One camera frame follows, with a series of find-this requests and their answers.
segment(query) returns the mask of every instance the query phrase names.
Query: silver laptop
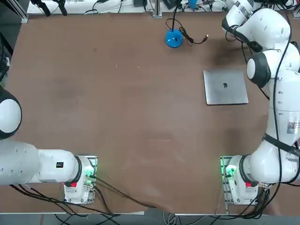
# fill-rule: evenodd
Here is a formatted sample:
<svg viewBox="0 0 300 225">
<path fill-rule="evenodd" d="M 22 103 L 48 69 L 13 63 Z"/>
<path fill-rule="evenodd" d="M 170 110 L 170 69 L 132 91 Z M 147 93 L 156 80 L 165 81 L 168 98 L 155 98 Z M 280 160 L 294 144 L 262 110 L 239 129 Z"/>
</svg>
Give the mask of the silver laptop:
<svg viewBox="0 0 300 225">
<path fill-rule="evenodd" d="M 239 69 L 203 71 L 206 104 L 247 104 L 248 96 L 244 74 Z"/>
</svg>

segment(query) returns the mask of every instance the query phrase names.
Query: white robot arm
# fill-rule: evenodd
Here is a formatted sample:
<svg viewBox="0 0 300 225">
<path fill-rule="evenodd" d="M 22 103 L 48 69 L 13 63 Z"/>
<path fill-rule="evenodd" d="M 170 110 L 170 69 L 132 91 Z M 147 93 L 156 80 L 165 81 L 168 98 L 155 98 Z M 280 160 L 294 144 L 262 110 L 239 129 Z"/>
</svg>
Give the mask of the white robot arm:
<svg viewBox="0 0 300 225">
<path fill-rule="evenodd" d="M 96 167 L 85 156 L 65 150 L 41 150 L 16 142 L 22 121 L 18 100 L 0 86 L 0 185 L 25 183 L 64 183 L 65 201 L 91 203 L 94 200 Z"/>
<path fill-rule="evenodd" d="M 270 96 L 268 125 L 261 144 L 251 155 L 232 157 L 226 170 L 233 203 L 249 204 L 257 195 L 259 182 L 271 184 L 279 181 L 278 146 L 281 149 L 281 181 L 300 179 L 296 177 L 300 151 L 292 147 L 300 138 L 300 52 L 288 43 L 290 25 L 279 13 L 264 8 L 251 15 L 251 0 L 237 0 L 233 4 L 230 0 L 228 5 L 230 11 L 222 21 L 222 27 L 257 52 L 247 62 L 247 76 Z M 273 87 L 287 44 L 277 76 L 278 143 Z"/>
</svg>

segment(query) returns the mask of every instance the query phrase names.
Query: metal bracket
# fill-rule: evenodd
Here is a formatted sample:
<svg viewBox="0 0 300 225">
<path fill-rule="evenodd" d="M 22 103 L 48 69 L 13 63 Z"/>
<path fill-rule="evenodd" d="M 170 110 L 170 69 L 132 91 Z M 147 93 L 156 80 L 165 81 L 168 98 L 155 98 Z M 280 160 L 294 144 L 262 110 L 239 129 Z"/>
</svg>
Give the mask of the metal bracket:
<svg viewBox="0 0 300 225">
<path fill-rule="evenodd" d="M 160 0 L 155 0 L 155 7 L 154 7 L 154 11 L 153 11 L 153 17 L 154 18 L 162 18 L 163 14 L 160 11 Z"/>
<path fill-rule="evenodd" d="M 6 0 L 12 9 L 15 11 L 15 13 L 21 17 L 21 23 L 27 23 L 28 22 L 28 15 L 25 12 L 25 10 L 22 8 L 22 6 L 19 4 L 17 0 Z"/>
</svg>

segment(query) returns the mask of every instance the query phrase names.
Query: black cable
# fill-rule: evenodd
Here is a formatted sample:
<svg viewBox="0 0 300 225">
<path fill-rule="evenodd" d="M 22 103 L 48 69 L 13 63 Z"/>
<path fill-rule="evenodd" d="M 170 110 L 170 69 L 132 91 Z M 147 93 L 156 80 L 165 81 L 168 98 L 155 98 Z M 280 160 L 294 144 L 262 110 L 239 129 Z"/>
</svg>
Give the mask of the black cable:
<svg viewBox="0 0 300 225">
<path fill-rule="evenodd" d="M 34 193 L 26 193 L 20 189 L 18 189 L 15 185 L 10 185 L 13 189 L 15 189 L 16 191 L 22 193 L 23 195 L 26 195 L 28 197 L 32 197 L 32 198 L 35 198 L 35 199 L 39 199 L 39 200 L 42 200 L 42 201 L 45 201 L 45 202 L 50 202 L 50 203 L 62 203 L 62 204 L 68 204 L 68 205 L 74 205 L 74 206 L 77 206 L 77 207 L 80 207 L 80 208 L 83 208 L 83 209 L 87 209 L 87 210 L 91 210 L 91 211 L 95 211 L 95 212 L 99 212 L 101 213 L 102 216 L 104 216 L 105 218 L 109 218 L 108 217 L 108 213 L 106 212 L 103 212 L 103 211 L 100 211 L 100 210 L 97 210 L 97 209 L 93 209 L 93 208 L 89 208 L 89 207 L 86 207 L 86 206 L 83 206 L 83 205 L 79 205 L 79 204 L 75 204 L 75 203 L 72 203 L 72 202 L 63 202 L 63 201 L 59 201 L 57 199 L 54 199 L 54 198 L 50 198 L 50 199 L 53 199 L 53 200 L 48 200 L 47 198 L 44 198 L 44 197 L 38 197 L 38 196 L 35 196 Z M 113 223 L 115 223 L 116 225 L 120 225 L 119 223 L 117 223 L 116 221 L 114 221 L 113 219 L 111 219 L 111 221 Z"/>
<path fill-rule="evenodd" d="M 66 221 L 69 220 L 72 216 L 74 216 L 74 214 L 73 214 L 73 215 L 70 215 L 68 218 L 66 218 L 66 219 L 64 220 L 64 222 L 61 223 L 60 225 L 66 224 Z"/>
<path fill-rule="evenodd" d="M 276 75 L 275 75 L 275 78 L 274 78 L 274 87 L 273 87 L 273 113 L 274 113 L 274 122 L 275 122 L 275 131 L 276 131 L 276 138 L 277 138 L 277 141 L 279 141 L 279 133 L 278 133 L 278 122 L 277 122 L 277 115 L 276 115 L 276 84 L 277 84 L 277 78 L 278 78 L 278 73 L 279 73 L 279 69 L 280 69 L 280 66 L 282 64 L 282 61 L 284 59 L 284 56 L 286 54 L 286 51 L 287 51 L 287 48 L 289 46 L 289 43 L 291 41 L 291 38 L 292 38 L 292 27 L 291 27 L 291 23 L 290 23 L 290 18 L 288 17 L 286 11 L 285 11 L 285 16 L 286 16 L 286 20 L 290 26 L 290 35 L 289 35 L 289 38 L 288 38 L 288 42 L 286 44 L 286 47 L 285 47 L 285 50 L 282 54 L 282 57 L 280 59 L 280 62 L 278 64 L 278 67 L 277 67 L 277 70 L 276 70 Z M 278 193 L 278 190 L 280 188 L 280 184 L 281 184 L 281 179 L 282 179 L 282 161 L 281 161 L 281 152 L 280 152 L 280 148 L 278 148 L 278 160 L 279 160 L 279 181 L 278 181 L 278 185 L 277 185 L 277 188 L 273 194 L 273 196 L 268 200 L 268 202 L 266 202 L 256 213 L 256 215 L 259 215 L 261 212 L 263 212 L 263 210 L 270 204 L 270 202 L 275 198 L 275 196 L 277 195 Z"/>
<path fill-rule="evenodd" d="M 197 220 L 195 220 L 194 222 L 191 222 L 191 223 L 188 223 L 188 224 L 186 224 L 186 225 L 191 225 L 191 224 L 195 224 L 195 223 L 198 223 L 200 220 L 202 220 L 203 219 L 203 217 L 200 217 L 200 218 L 198 218 Z"/>
<path fill-rule="evenodd" d="M 199 6 L 199 8 L 201 8 L 201 9 L 203 9 L 205 12 L 207 12 L 207 11 L 206 11 L 206 9 L 205 9 L 205 8 L 203 8 L 202 6 Z"/>
<path fill-rule="evenodd" d="M 130 197 L 129 195 L 127 195 L 127 194 L 121 192 L 120 190 L 116 189 L 115 187 L 113 187 L 112 185 L 108 184 L 108 183 L 105 182 L 104 180 L 102 180 L 102 179 L 100 179 L 100 178 L 98 178 L 98 177 L 95 177 L 94 175 L 91 175 L 90 177 L 91 177 L 91 178 L 94 178 L 94 179 L 97 179 L 98 181 L 104 183 L 105 185 L 107 185 L 108 187 L 112 188 L 113 190 L 115 190 L 116 192 L 118 192 L 119 194 L 121 194 L 122 196 L 124 196 L 124 197 L 130 199 L 131 201 L 133 201 L 133 202 L 135 202 L 135 203 L 137 203 L 137 204 L 139 204 L 139 205 L 142 205 L 142 206 L 145 206 L 145 207 L 148 207 L 148 208 L 156 208 L 156 207 L 153 206 L 153 205 L 149 205 L 149 204 L 140 202 L 139 200 L 136 200 L 136 199 Z"/>
<path fill-rule="evenodd" d="M 295 147 L 296 147 L 297 149 L 299 149 L 298 142 L 295 142 Z M 294 186 L 294 187 L 300 187 L 300 185 L 292 184 L 292 183 L 299 177 L 299 174 L 300 174 L 300 157 L 298 158 L 298 170 L 297 170 L 297 173 L 296 173 L 296 175 L 294 176 L 294 178 L 293 178 L 292 180 L 290 180 L 289 182 L 282 182 L 282 183 L 283 183 L 283 184 L 290 185 L 290 186 Z"/>
<path fill-rule="evenodd" d="M 181 221 L 181 219 L 180 219 L 180 216 L 178 216 L 178 220 L 179 220 L 179 222 L 180 222 L 180 225 L 182 225 L 182 221 Z"/>
<path fill-rule="evenodd" d="M 256 201 L 257 199 L 259 200 L 261 197 L 262 197 L 262 195 L 265 193 L 265 196 L 264 196 L 264 201 L 263 201 L 263 203 L 262 203 L 262 205 L 264 205 L 266 202 L 267 202 L 267 200 L 268 200 L 268 198 L 269 198 L 269 196 L 270 196 L 270 190 L 269 189 L 267 189 L 266 191 L 264 190 L 264 191 L 262 191 L 259 195 L 257 195 L 256 197 L 255 197 L 255 199 L 254 200 L 252 200 L 252 202 L 240 213 L 240 214 L 238 214 L 238 215 L 224 215 L 224 216 L 227 216 L 227 217 L 231 217 L 231 218 L 220 218 L 221 216 L 219 216 L 219 217 L 214 217 L 214 216 L 210 216 L 210 217 L 212 217 L 212 218 L 217 218 L 217 219 L 220 219 L 220 220 L 232 220 L 232 219 L 236 219 L 236 218 L 242 218 L 242 219 L 259 219 L 261 216 L 262 216 L 262 213 L 260 213 L 260 214 L 258 214 L 259 215 L 259 217 L 258 218 L 256 218 L 256 211 L 257 211 L 257 207 L 255 208 L 255 210 L 254 211 L 252 211 L 252 212 L 250 212 L 250 213 L 248 213 L 248 214 L 245 214 L 245 215 L 243 215 L 243 213 L 250 207 L 250 206 L 252 206 L 252 203 L 254 202 L 254 201 Z"/>
<path fill-rule="evenodd" d="M 208 5 L 210 6 L 210 10 L 212 12 L 212 5 L 210 4 L 210 2 L 208 0 L 206 0 L 206 1 L 207 1 Z"/>
<path fill-rule="evenodd" d="M 41 196 L 41 197 L 43 197 L 43 198 L 48 199 L 49 201 L 51 201 L 52 203 L 54 203 L 55 205 L 57 205 L 58 207 L 60 207 L 60 208 L 61 208 L 63 211 L 65 211 L 67 214 L 72 215 L 70 212 L 68 212 L 66 209 L 64 209 L 62 206 L 60 206 L 58 203 L 53 202 L 53 200 L 57 200 L 57 199 L 48 198 L 47 196 L 41 194 L 40 192 L 38 192 L 36 189 L 33 189 L 33 188 L 31 188 L 31 189 L 32 189 L 33 191 L 35 191 L 36 193 L 38 193 L 38 195 L 35 194 L 35 193 L 32 193 L 32 192 L 26 190 L 21 184 L 19 184 L 19 187 L 20 187 L 24 192 L 28 193 L 29 195 L 34 195 L 34 196 L 37 196 L 37 197 L 40 197 L 40 196 Z M 72 208 L 70 208 L 70 207 L 69 207 L 68 205 L 66 205 L 65 203 L 63 203 L 63 205 L 65 205 L 66 207 L 68 207 L 68 208 L 71 210 L 71 212 L 73 213 L 73 215 L 77 215 L 77 216 L 80 216 L 80 217 L 83 216 L 83 215 L 79 215 L 79 214 L 77 214 L 76 212 L 74 212 L 74 211 L 72 210 Z"/>
<path fill-rule="evenodd" d="M 1 63 L 4 58 L 4 43 L 3 43 L 2 36 L 0 36 L 0 46 L 1 46 L 1 54 L 0 54 L 0 63 Z"/>
<path fill-rule="evenodd" d="M 114 216 L 114 214 L 113 214 L 113 213 L 110 211 L 110 209 L 108 208 L 108 205 L 107 205 L 107 203 L 106 203 L 106 201 L 105 201 L 105 198 L 104 198 L 102 192 L 100 191 L 100 189 L 99 189 L 98 187 L 96 187 L 96 186 L 94 186 L 94 189 L 99 193 L 99 195 L 100 195 L 100 197 L 101 197 L 101 199 L 102 199 L 103 205 L 105 206 L 106 211 L 107 211 L 109 214 L 111 214 L 112 216 Z"/>
<path fill-rule="evenodd" d="M 178 30 L 180 31 L 180 33 L 192 44 L 202 44 L 203 42 L 205 42 L 208 38 L 208 35 L 206 35 L 203 40 L 201 42 L 195 42 L 188 34 L 186 29 L 182 26 L 182 24 L 179 22 L 179 20 L 173 19 L 173 18 L 168 18 L 165 23 L 167 25 L 167 27 L 171 30 L 170 26 L 168 25 L 168 21 L 172 20 L 173 23 L 174 21 L 178 22 L 180 24 L 180 27 L 178 28 Z"/>
<path fill-rule="evenodd" d="M 175 15 L 176 15 L 176 12 L 177 12 L 177 8 L 178 8 L 179 3 L 180 3 L 180 0 L 177 0 L 177 2 L 176 2 L 176 7 L 175 7 L 174 12 L 173 12 L 172 32 L 174 31 Z"/>
<path fill-rule="evenodd" d="M 122 4 L 123 4 L 123 0 L 121 0 L 121 4 L 120 4 L 119 10 L 118 10 L 118 13 L 120 13 L 120 10 L 121 10 L 121 7 L 122 7 Z"/>
<path fill-rule="evenodd" d="M 216 220 L 219 219 L 220 217 L 221 217 L 221 216 L 215 217 L 215 219 L 210 223 L 210 225 L 213 225 L 213 224 L 216 222 Z"/>
<path fill-rule="evenodd" d="M 150 2 L 150 5 L 151 5 L 152 10 L 154 11 L 154 7 L 153 7 L 153 5 L 152 5 L 151 0 L 149 0 L 149 2 Z"/>
<path fill-rule="evenodd" d="M 67 219 L 65 221 L 63 221 L 62 219 L 60 219 L 56 214 L 55 217 L 61 222 L 61 224 L 65 224 L 65 225 L 71 225 L 69 223 L 67 223 Z"/>
<path fill-rule="evenodd" d="M 181 12 L 184 12 L 184 10 L 187 8 L 188 3 L 184 4 L 184 7 L 182 8 Z"/>
<path fill-rule="evenodd" d="M 112 218 L 113 218 L 113 217 L 110 217 L 110 218 L 108 218 L 108 219 L 106 219 L 106 220 L 104 220 L 104 221 L 102 221 L 102 222 L 100 222 L 100 223 L 97 223 L 97 224 L 95 224 L 95 225 L 103 224 L 103 223 L 105 223 L 106 221 L 111 220 Z"/>
<path fill-rule="evenodd" d="M 52 15 L 53 13 L 55 13 L 55 11 L 58 9 L 58 7 L 59 7 L 59 6 L 57 6 L 56 9 L 55 9 L 53 12 L 51 12 L 51 15 Z"/>
</svg>

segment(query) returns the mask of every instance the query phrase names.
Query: brown table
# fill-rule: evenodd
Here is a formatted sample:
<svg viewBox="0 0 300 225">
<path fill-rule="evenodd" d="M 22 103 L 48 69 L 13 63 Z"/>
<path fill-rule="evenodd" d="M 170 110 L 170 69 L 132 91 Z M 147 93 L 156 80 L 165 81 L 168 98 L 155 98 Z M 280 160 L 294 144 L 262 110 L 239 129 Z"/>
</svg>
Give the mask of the brown table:
<svg viewBox="0 0 300 225">
<path fill-rule="evenodd" d="M 165 44 L 165 18 L 147 14 L 31 18 L 21 27 L 7 84 L 23 110 L 14 138 L 42 149 L 97 154 L 99 176 L 166 211 L 215 213 L 220 155 L 256 149 L 269 105 L 247 79 L 249 104 L 206 105 L 203 70 L 245 69 L 240 44 L 225 40 L 224 16 L 179 14 L 191 37 L 209 34 L 209 40 L 178 49 Z M 291 23 L 299 42 L 300 21 L 291 17 Z M 63 195 L 61 184 L 36 187 Z M 102 190 L 115 212 L 145 209 Z M 60 211 L 10 187 L 0 192 L 1 212 Z M 266 213 L 298 215 L 297 199 L 299 190 L 283 185 Z M 103 209 L 100 199 L 91 207 Z M 218 212 L 225 213 L 223 201 Z"/>
</svg>

